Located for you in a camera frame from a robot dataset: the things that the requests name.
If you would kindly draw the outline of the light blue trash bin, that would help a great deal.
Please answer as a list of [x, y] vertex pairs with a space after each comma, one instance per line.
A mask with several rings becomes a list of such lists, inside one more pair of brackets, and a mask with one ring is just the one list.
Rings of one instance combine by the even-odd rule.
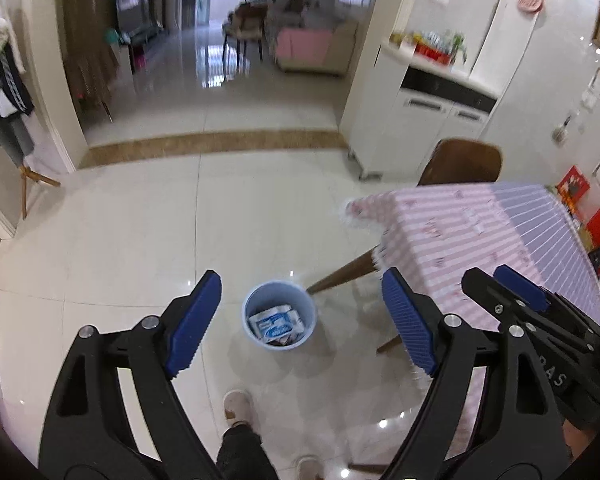
[[263, 283], [242, 304], [242, 326], [247, 336], [266, 350], [299, 348], [310, 339], [316, 324], [314, 300], [291, 282]]

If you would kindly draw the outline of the living room wooden chair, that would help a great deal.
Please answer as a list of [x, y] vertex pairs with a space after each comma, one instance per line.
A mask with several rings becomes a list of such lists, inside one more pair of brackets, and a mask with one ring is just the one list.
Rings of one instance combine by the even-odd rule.
[[227, 15], [222, 25], [224, 35], [222, 58], [226, 58], [228, 42], [236, 44], [237, 63], [247, 57], [247, 44], [254, 42], [258, 46], [260, 60], [263, 60], [264, 22], [268, 14], [265, 3], [245, 2]]

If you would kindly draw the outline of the purple grid table mat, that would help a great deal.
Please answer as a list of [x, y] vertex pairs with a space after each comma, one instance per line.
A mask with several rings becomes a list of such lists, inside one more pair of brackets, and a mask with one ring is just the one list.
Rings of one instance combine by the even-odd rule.
[[535, 281], [600, 325], [600, 286], [565, 206], [540, 184], [494, 183], [492, 191], [539, 271]]

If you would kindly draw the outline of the pink checkered tablecloth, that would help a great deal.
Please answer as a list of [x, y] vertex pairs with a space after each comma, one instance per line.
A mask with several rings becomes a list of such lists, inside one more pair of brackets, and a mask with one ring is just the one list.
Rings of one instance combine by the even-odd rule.
[[498, 321], [460, 288], [466, 270], [491, 274], [506, 264], [534, 284], [540, 276], [521, 237], [496, 200], [494, 183], [415, 186], [350, 200], [347, 218], [378, 229], [376, 268], [397, 268], [414, 292], [442, 313], [472, 327], [495, 330]]

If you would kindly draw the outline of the white slipper foot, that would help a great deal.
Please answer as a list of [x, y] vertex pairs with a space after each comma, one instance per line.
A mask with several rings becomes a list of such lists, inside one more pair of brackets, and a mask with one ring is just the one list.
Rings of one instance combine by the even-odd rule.
[[252, 428], [256, 421], [250, 393], [245, 390], [227, 391], [223, 396], [223, 411], [228, 428], [237, 426]]

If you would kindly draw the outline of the brown wooden chair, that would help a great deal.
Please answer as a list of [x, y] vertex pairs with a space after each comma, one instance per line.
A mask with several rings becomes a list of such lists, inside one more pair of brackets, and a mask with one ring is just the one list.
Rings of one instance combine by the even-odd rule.
[[493, 183], [503, 166], [501, 150], [489, 143], [461, 138], [438, 142], [418, 185]]

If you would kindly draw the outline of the wooden table leg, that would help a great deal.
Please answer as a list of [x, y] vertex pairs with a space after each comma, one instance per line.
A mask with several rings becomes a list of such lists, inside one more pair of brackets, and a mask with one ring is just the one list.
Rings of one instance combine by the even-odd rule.
[[358, 258], [351, 260], [345, 266], [342, 266], [338, 270], [328, 274], [321, 280], [309, 286], [306, 289], [306, 292], [309, 295], [315, 295], [319, 292], [324, 292], [324, 290], [347, 284], [358, 278], [374, 273], [376, 271], [374, 251], [375, 247], [365, 254], [358, 256]]

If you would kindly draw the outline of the white blue carton box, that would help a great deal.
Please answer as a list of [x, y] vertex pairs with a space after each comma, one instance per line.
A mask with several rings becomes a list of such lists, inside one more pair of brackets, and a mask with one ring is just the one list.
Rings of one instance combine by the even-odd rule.
[[264, 344], [274, 347], [290, 346], [306, 331], [299, 313], [289, 304], [251, 315], [248, 323], [254, 336]]

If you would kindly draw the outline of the white black sideboard cabinet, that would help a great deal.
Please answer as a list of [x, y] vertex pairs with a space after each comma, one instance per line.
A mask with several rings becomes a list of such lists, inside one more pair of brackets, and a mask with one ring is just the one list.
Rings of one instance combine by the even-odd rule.
[[495, 91], [385, 40], [351, 87], [340, 131], [361, 181], [413, 180], [438, 142], [479, 139], [496, 104]]

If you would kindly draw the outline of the hanging clothes on rack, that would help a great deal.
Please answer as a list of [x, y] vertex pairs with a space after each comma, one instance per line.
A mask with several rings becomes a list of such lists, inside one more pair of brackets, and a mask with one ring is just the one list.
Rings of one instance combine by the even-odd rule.
[[0, 148], [16, 167], [23, 166], [34, 152], [34, 141], [22, 119], [34, 110], [23, 74], [12, 24], [0, 14]]

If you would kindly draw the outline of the beige sofa pink blanket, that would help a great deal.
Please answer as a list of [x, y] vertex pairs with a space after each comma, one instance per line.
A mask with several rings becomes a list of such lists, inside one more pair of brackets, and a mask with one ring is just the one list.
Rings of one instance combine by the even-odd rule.
[[273, 58], [285, 72], [346, 76], [358, 23], [347, 20], [332, 28], [285, 27], [275, 39]]

